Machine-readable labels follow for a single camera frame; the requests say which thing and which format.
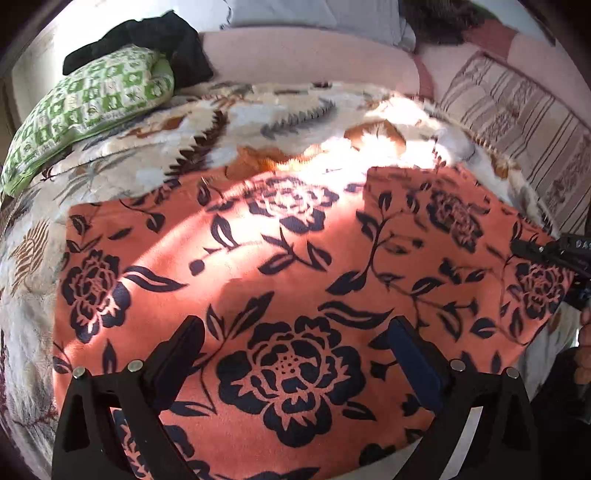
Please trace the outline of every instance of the black plastic bracket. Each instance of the black plastic bracket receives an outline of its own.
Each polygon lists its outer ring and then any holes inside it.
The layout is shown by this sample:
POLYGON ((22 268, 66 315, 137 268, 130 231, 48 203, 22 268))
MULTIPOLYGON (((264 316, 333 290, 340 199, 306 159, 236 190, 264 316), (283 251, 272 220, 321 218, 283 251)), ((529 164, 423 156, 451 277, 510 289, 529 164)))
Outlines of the black plastic bracket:
POLYGON ((194 480, 158 414, 174 402, 204 338, 201 319, 187 317, 143 364, 97 377, 83 370, 73 378, 57 427, 51 478, 74 479, 84 472, 87 480, 135 480, 111 415, 111 408, 121 408, 155 480, 194 480))
MULTIPOLYGON (((404 317, 391 320, 389 338, 413 327, 404 317)), ((529 398, 517 370, 506 369, 501 375, 474 371, 454 371, 435 345, 418 335, 405 335, 391 348, 411 386, 424 383, 424 375, 416 362, 407 362, 413 349, 405 342, 417 346, 417 351, 431 352, 426 357, 431 371, 428 377, 445 369, 439 382, 430 381, 435 388, 423 388, 430 398, 441 395, 443 408, 437 413, 431 427, 418 444, 413 455, 402 467, 395 480, 439 480, 462 435, 470 411, 483 407, 480 422, 457 480, 537 480, 540 477, 537 429, 529 398)), ((430 404, 437 404, 432 399, 430 404)))

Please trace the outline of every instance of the bed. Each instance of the bed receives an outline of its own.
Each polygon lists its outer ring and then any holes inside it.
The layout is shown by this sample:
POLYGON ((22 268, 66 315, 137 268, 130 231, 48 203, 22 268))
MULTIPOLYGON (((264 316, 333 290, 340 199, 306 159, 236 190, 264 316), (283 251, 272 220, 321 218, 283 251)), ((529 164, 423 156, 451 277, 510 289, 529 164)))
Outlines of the bed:
MULTIPOLYGON (((282 150, 304 151, 337 135, 337 131, 342 136, 347 127, 362 121, 367 112, 377 111, 384 118, 384 109, 396 110, 410 102, 398 97, 394 104, 389 103, 393 96, 391 90, 396 90, 405 96, 435 101, 427 106, 420 103, 420 108, 413 103, 398 118, 399 124, 413 127, 407 132, 410 135, 407 144, 412 137, 417 148, 430 149, 437 132, 437 141, 447 151, 449 161, 465 158, 465 150, 470 151, 472 147, 482 150, 483 158, 497 155, 495 169, 487 168, 486 164, 480 165, 483 170, 474 168, 476 174, 482 175, 483 183, 487 182, 485 185, 498 197, 522 208, 525 215, 545 226, 549 233, 556 235, 560 229, 546 207, 540 210, 546 190, 536 192, 531 188, 521 169, 515 168, 519 166, 515 157, 507 154, 506 149, 486 142, 490 140, 486 138, 486 128, 474 133, 469 125, 462 124, 457 111, 438 106, 438 101, 444 98, 443 94, 438 98, 437 93, 438 80, 443 74, 431 66, 431 59, 437 58, 437 53, 426 53, 421 59, 368 40, 300 28, 247 28, 212 33, 204 36, 203 44, 218 73, 214 85, 177 92, 169 104, 151 115, 75 144, 43 169, 5 215, 0 247, 3 288, 0 420, 25 463, 41 479, 50 476, 58 419, 54 376, 69 375, 73 367, 64 345, 54 343, 52 337, 57 285, 68 254, 92 248, 93 241, 87 235, 89 225, 81 218, 68 216, 73 205, 144 195, 179 174, 228 165, 236 158, 237 147, 245 143, 252 148, 264 148, 269 136, 273 139, 277 136, 282 150), (254 46, 260 45, 262 39, 269 50, 260 59, 241 55, 241 51, 255 51, 254 46), (334 61, 343 56, 347 57, 346 63, 334 61), (262 82, 274 84, 258 85, 262 82), (292 109, 314 112, 318 107, 329 110, 331 102, 348 109, 354 120, 352 124, 348 123, 350 119, 338 123, 330 135, 312 129, 296 136, 283 136, 281 125, 274 123, 277 116, 271 107, 281 112, 292 109), (239 120, 228 126, 229 115, 239 120), (265 124, 270 127, 263 131, 261 126, 265 124), (468 140, 466 134, 471 132, 473 138, 468 140), (535 205, 535 209, 528 208, 530 205, 535 205), (82 239, 68 243, 64 250, 67 225, 74 227, 82 239)), ((462 67, 472 60, 474 53, 471 51, 458 65, 453 78, 465 73, 462 67)), ((514 89, 519 82, 515 80, 514 89)), ((452 83, 450 79, 443 90, 447 92, 452 83)), ((552 93, 554 100, 561 98, 561 92, 552 93)), ((591 94, 587 89, 577 98, 589 101, 591 94)), ((568 109, 572 98, 562 100, 568 109)), ((388 118, 398 125, 395 115, 388 118)), ((583 195, 577 207, 585 203, 584 199, 583 195)), ((148 228, 157 227, 156 214, 146 212, 148 228)), ((127 233, 120 231, 113 235, 127 233)), ((517 360, 530 397, 543 383, 553 358, 571 345, 577 323, 577 313, 561 306, 517 360)), ((471 421, 477 420, 475 414, 471 421)), ((368 455, 363 469, 348 475, 391 478, 412 449, 411 445, 390 455, 392 450, 379 447, 368 455)), ((461 457, 460 452, 457 460, 460 464, 461 457)))

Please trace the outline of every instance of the black rose pattern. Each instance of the black rose pattern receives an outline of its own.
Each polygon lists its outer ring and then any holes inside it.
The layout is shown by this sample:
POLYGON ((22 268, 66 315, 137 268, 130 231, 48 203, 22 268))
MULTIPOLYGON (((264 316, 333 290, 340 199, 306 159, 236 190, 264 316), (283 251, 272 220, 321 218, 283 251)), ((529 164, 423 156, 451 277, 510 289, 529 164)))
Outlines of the black rose pattern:
POLYGON ((70 269, 63 281, 61 293, 72 307, 70 325, 82 343, 90 342, 101 325, 123 325, 131 297, 118 277, 119 257, 92 250, 81 266, 70 269))
POLYGON ((455 195, 434 190, 431 203, 427 205, 431 223, 440 230, 451 234, 457 246, 470 253, 476 251, 478 239, 484 235, 478 220, 455 195))
POLYGON ((324 209, 339 200, 328 188, 308 185, 295 177, 259 181, 244 198, 253 215, 281 218, 280 224, 299 234, 322 231, 324 209))
POLYGON ((170 198, 173 191, 178 189, 181 183, 177 179, 166 180, 160 187, 150 193, 155 205, 161 205, 170 198))
POLYGON ((344 405, 365 386, 357 350, 340 342, 324 317, 301 316, 293 329, 284 322, 261 323, 248 351, 218 363, 219 397, 262 414, 265 427, 284 445, 307 445, 330 430, 330 404, 344 405))
POLYGON ((564 298, 564 271, 538 264, 517 265, 517 280, 523 290, 525 312, 531 319, 543 319, 554 313, 564 298))

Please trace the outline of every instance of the black leaf pattern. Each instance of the black leaf pattern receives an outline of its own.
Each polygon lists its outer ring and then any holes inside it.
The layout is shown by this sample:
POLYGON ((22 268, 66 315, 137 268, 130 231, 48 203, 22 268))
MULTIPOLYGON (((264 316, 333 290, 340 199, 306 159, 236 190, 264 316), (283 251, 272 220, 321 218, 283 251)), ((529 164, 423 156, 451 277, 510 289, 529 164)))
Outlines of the black leaf pattern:
POLYGON ((363 225, 361 232, 373 242, 379 228, 378 221, 371 215, 360 212, 359 210, 357 210, 356 217, 363 225))
POLYGON ((474 360, 472 360, 472 356, 468 352, 462 352, 460 360, 466 365, 467 372, 478 372, 474 360))
POLYGON ((58 374, 72 373, 72 366, 70 365, 70 362, 67 362, 58 356, 53 357, 53 369, 58 374))
POLYGON ((287 218, 282 218, 279 220, 279 223, 287 228, 290 232, 297 233, 299 235, 304 235, 310 231, 310 228, 302 222, 298 217, 290 216, 287 218))
POLYGON ((195 360, 195 364, 190 368, 189 370, 189 375, 194 375, 197 372, 199 372, 204 366, 207 365, 207 362, 199 362, 204 356, 207 356, 206 353, 201 352, 197 355, 197 358, 195 360))
POLYGON ((374 350, 390 350, 390 344, 388 343, 388 331, 385 330, 374 338, 368 345, 368 347, 374 350))
POLYGON ((239 325, 233 338, 236 338, 242 332, 252 327, 263 317, 274 294, 274 291, 269 291, 258 298, 253 297, 248 300, 246 308, 236 316, 232 323, 232 327, 230 328, 230 331, 232 331, 236 325, 239 325))
POLYGON ((187 286, 187 284, 178 283, 170 278, 159 277, 149 268, 141 267, 139 265, 132 265, 125 269, 124 274, 130 273, 137 273, 139 275, 124 275, 124 278, 131 280, 144 290, 153 291, 155 293, 176 291, 187 286))
POLYGON ((222 334, 222 337, 224 337, 224 319, 220 318, 216 315, 216 312, 213 310, 213 307, 210 305, 209 307, 207 307, 207 313, 206 313, 206 320, 205 323, 207 325, 207 329, 209 330, 209 332, 213 335, 213 337, 216 340, 219 340, 219 335, 217 333, 217 328, 220 329, 220 333, 222 334))
POLYGON ((150 213, 150 217, 151 218, 146 220, 146 227, 148 227, 148 229, 152 230, 154 233, 160 233, 166 218, 164 215, 162 215, 162 213, 150 213))
POLYGON ((330 256, 330 253, 322 250, 321 248, 315 247, 310 242, 308 242, 307 246, 308 255, 310 256, 310 261, 312 262, 312 268, 326 272, 326 268, 332 263, 332 257, 330 256))
POLYGON ((353 327, 359 330, 371 330, 381 325, 392 313, 392 310, 385 313, 360 312, 341 301, 329 301, 318 307, 318 311, 335 322, 353 327))
POLYGON ((417 198, 412 193, 407 194, 407 206, 410 208, 412 213, 418 213, 418 211, 421 209, 417 198))
POLYGON ((273 236, 267 236, 267 235, 261 235, 261 236, 262 236, 262 239, 270 245, 275 245, 276 247, 281 247, 281 248, 285 248, 285 249, 289 248, 287 241, 283 237, 282 230, 281 230, 281 239, 275 238, 273 236))
POLYGON ((133 230, 133 227, 124 228, 123 230, 119 230, 117 233, 114 233, 113 235, 111 235, 108 238, 109 238, 109 240, 121 240, 122 238, 125 238, 126 236, 128 236, 132 230, 133 230))
POLYGON ((140 207, 146 202, 147 195, 142 195, 141 197, 137 197, 132 203, 132 207, 140 207))
POLYGON ((412 417, 421 408, 421 404, 418 402, 417 397, 411 394, 407 394, 406 402, 402 404, 402 411, 405 417, 412 417))
POLYGON ((386 381, 386 374, 388 373, 389 365, 380 364, 378 362, 371 361, 371 368, 369 374, 374 378, 386 381))
POLYGON ((426 227, 426 225, 423 223, 423 221, 417 216, 414 216, 414 223, 415 225, 417 225, 417 227, 419 227, 423 232, 428 232, 429 229, 426 227))
POLYGON ((453 337, 453 339, 457 342, 460 337, 462 336, 462 321, 459 316, 455 316, 453 314, 444 315, 442 313, 437 313, 439 319, 443 322, 443 326, 445 330, 453 337))
POLYGON ((474 270, 474 272, 470 273, 466 277, 466 283, 477 283, 477 282, 484 280, 485 277, 486 277, 486 270, 482 270, 482 269, 474 270))
POLYGON ((511 241, 521 238, 522 231, 523 231, 523 227, 521 226, 521 222, 515 222, 513 224, 513 233, 511 235, 511 241))
POLYGON ((180 417, 209 417, 207 407, 194 401, 176 401, 169 410, 180 417))
POLYGON ((88 242, 87 244, 84 244, 80 247, 80 249, 83 252, 88 252, 88 250, 92 250, 96 244, 98 244, 100 242, 100 240, 103 238, 102 235, 99 235, 98 237, 96 237, 95 239, 92 239, 90 242, 88 242))
POLYGON ((206 185, 201 185, 199 187, 199 192, 197 194, 197 202, 202 207, 205 207, 211 201, 212 201, 212 194, 211 194, 211 192, 209 191, 209 189, 207 188, 206 185))
POLYGON ((187 465, 199 480, 214 480, 209 471, 209 464, 203 460, 187 460, 187 465))
POLYGON ((432 289, 440 287, 441 285, 443 285, 443 282, 438 278, 421 278, 413 285, 413 292, 411 293, 411 296, 415 298, 420 297, 421 295, 425 295, 432 291, 432 289))
POLYGON ((234 240, 230 223, 224 217, 216 214, 210 230, 215 241, 228 251, 232 251, 240 246, 234 240))
POLYGON ((496 325, 490 318, 483 317, 478 319, 472 325, 470 333, 473 333, 477 337, 487 339, 492 337, 496 333, 496 325))
POLYGON ((515 300, 521 301, 521 288, 518 285, 509 285, 507 291, 515 300))
POLYGON ((511 316, 511 324, 509 325, 509 331, 514 338, 518 338, 523 333, 523 318, 519 308, 513 311, 511 316))
POLYGON ((497 374, 501 371, 502 360, 501 355, 499 352, 495 352, 495 356, 493 356, 491 361, 491 373, 497 374))
POLYGON ((66 267, 68 266, 68 263, 70 263, 70 252, 64 252, 64 256, 61 258, 61 270, 60 271, 64 271, 66 269, 66 267))
POLYGON ((296 258, 291 253, 277 254, 273 255, 269 260, 258 267, 258 269, 263 275, 276 275, 285 270, 295 261, 296 258))
POLYGON ((377 421, 374 413, 362 403, 348 401, 347 407, 343 410, 343 415, 352 420, 373 420, 377 421))
POLYGON ((228 210, 232 210, 232 207, 234 207, 235 203, 236 203, 236 200, 230 199, 230 200, 227 200, 222 203, 214 204, 212 207, 208 208, 207 211, 208 212, 227 212, 228 210))
POLYGON ((408 249, 404 248, 402 245, 397 244, 386 244, 384 248, 392 255, 408 255, 410 253, 408 249))
POLYGON ((82 215, 72 215, 70 220, 72 221, 72 225, 76 229, 76 232, 78 232, 78 235, 80 236, 84 236, 85 233, 90 229, 90 225, 86 221, 86 218, 84 218, 82 215))
POLYGON ((474 317, 478 315, 480 308, 478 308, 478 301, 476 299, 472 299, 472 301, 470 302, 470 305, 468 305, 468 310, 470 310, 472 312, 474 317))
POLYGON ((166 430, 166 434, 170 437, 170 439, 176 443, 181 451, 181 453, 186 458, 191 458, 195 455, 195 448, 189 442, 189 437, 187 437, 187 432, 185 432, 181 427, 178 425, 164 425, 164 430, 166 430))
POLYGON ((365 286, 367 272, 350 271, 342 274, 336 281, 326 289, 331 295, 347 295, 352 291, 359 291, 365 286))
POLYGON ((449 258, 443 259, 443 262, 439 266, 439 273, 449 278, 454 285, 459 285, 462 283, 462 277, 457 272, 457 267, 449 258))
POLYGON ((103 374, 114 374, 117 371, 117 353, 111 344, 111 341, 107 339, 107 345, 103 350, 103 374))
POLYGON ((189 264, 189 270, 191 271, 191 275, 197 277, 203 270, 205 270, 205 263, 203 260, 193 260, 189 264))
POLYGON ((497 257, 499 260, 502 260, 503 262, 506 260, 505 257, 503 257, 502 253, 499 252, 495 247, 492 247, 490 245, 486 245, 486 250, 491 254, 494 255, 495 257, 497 257))
POLYGON ((82 249, 74 240, 66 240, 66 246, 72 254, 78 254, 82 252, 82 249))
POLYGON ((386 215, 387 211, 390 210, 390 205, 392 204, 392 192, 383 192, 380 194, 378 199, 378 205, 380 210, 382 210, 382 214, 386 215))
POLYGON ((386 285, 386 288, 390 288, 390 285, 393 282, 395 282, 397 280, 402 280, 404 278, 404 277, 401 277, 400 275, 395 275, 393 273, 388 273, 388 272, 380 273, 376 277, 380 281, 380 283, 383 283, 384 285, 386 285))

